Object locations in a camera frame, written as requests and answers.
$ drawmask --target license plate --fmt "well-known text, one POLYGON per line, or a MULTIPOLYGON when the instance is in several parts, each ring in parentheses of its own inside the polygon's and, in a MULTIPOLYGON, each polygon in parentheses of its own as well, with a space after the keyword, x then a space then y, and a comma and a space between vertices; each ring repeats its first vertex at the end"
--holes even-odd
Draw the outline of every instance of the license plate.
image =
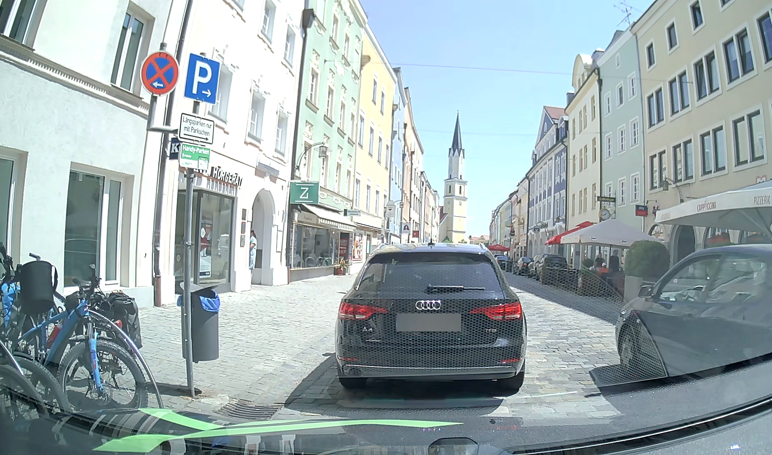
POLYGON ((458 313, 398 313, 398 332, 461 332, 462 315, 458 313))

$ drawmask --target black audi a4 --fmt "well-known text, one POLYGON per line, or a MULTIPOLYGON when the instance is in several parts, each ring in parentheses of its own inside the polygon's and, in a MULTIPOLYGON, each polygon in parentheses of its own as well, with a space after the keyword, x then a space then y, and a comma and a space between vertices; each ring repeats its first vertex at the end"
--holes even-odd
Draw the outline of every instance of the black audi a4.
POLYGON ((526 316, 492 254, 473 244, 373 252, 338 309, 338 377, 523 384, 526 316))

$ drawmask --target rear windshield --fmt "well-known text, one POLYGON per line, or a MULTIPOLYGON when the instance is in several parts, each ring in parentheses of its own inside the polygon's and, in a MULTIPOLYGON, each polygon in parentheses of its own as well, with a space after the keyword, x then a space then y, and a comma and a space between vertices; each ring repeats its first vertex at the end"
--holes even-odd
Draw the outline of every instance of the rear windshield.
POLYGON ((361 272, 363 292, 427 292, 429 286, 482 287, 501 292, 486 255, 467 253, 388 253, 371 258, 361 272))

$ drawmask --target person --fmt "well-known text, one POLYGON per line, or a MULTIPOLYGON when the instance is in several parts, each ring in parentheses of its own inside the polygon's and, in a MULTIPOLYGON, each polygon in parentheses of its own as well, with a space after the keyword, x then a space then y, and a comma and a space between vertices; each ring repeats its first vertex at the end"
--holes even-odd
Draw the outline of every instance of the person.
POLYGON ((248 232, 248 268, 251 270, 251 280, 254 279, 254 265, 256 264, 256 233, 248 232))
POLYGON ((607 260, 607 268, 611 269, 611 272, 616 273, 619 271, 619 250, 613 250, 610 259, 607 260))

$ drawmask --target patio umbrella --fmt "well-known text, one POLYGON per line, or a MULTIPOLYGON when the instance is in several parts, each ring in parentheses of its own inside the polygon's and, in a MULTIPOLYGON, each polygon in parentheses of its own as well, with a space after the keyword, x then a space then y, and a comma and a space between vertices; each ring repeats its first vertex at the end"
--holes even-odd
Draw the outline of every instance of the patio umbrella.
POLYGON ((629 248, 636 241, 657 239, 617 219, 608 219, 574 233, 565 233, 560 240, 563 244, 597 244, 622 248, 629 248))
POLYGON ((657 212, 655 222, 735 229, 772 238, 772 180, 686 201, 657 212))
POLYGON ((577 224, 577 227, 571 229, 570 231, 566 231, 562 234, 557 234, 556 236, 553 236, 552 238, 547 240, 545 244, 560 244, 561 239, 563 238, 564 235, 575 233, 576 231, 579 231, 580 229, 583 229, 583 228, 587 228, 589 226, 593 226, 593 222, 590 222, 590 221, 580 222, 579 224, 577 224))

